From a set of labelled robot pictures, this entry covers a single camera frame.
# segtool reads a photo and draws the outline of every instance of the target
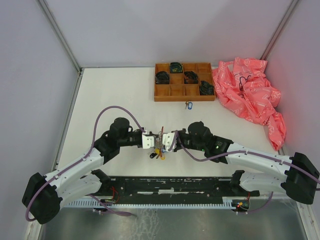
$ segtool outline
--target wooden tray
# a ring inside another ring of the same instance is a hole
[[[213,84],[212,69],[209,62],[182,63],[183,73],[170,73],[170,63],[157,63],[154,73],[155,102],[198,102],[214,101],[214,95],[200,95],[201,81]],[[165,71],[170,75],[170,84],[156,84],[156,74]],[[198,84],[184,84],[184,72],[193,71],[198,75]]]

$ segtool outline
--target white wall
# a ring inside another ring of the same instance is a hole
[[[291,0],[47,0],[82,67],[260,58]]]
[[[320,1],[299,4],[267,64],[267,77],[282,91],[279,110],[290,154],[306,154],[320,170]],[[313,204],[320,224],[320,196]]]
[[[35,0],[0,7],[0,239],[23,239],[29,177],[50,171],[77,73]]]

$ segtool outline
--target pink plastic bag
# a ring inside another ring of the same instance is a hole
[[[212,71],[213,81],[222,105],[240,118],[267,125],[269,140],[278,151],[285,141],[286,126],[281,113],[275,110],[281,92],[266,79],[266,65],[267,61],[254,58],[220,61]]]

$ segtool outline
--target table top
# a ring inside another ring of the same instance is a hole
[[[117,105],[129,110],[142,127],[158,133],[187,129],[193,122],[202,121],[217,136],[266,153],[276,153],[261,125],[237,117],[221,105],[218,99],[193,102],[192,110],[184,102],[154,102],[154,67],[86,68],[76,97],[71,120],[62,148],[58,168],[83,154],[91,145],[95,120],[102,109]],[[127,118],[133,129],[138,127],[120,109],[109,109],[100,118],[97,137],[107,131],[118,117]],[[122,147],[120,154],[103,165],[107,175],[117,176],[188,176],[226,177],[246,167],[196,162],[183,150],[166,153],[165,160],[150,159],[151,149]],[[197,158],[203,152],[190,151]]]

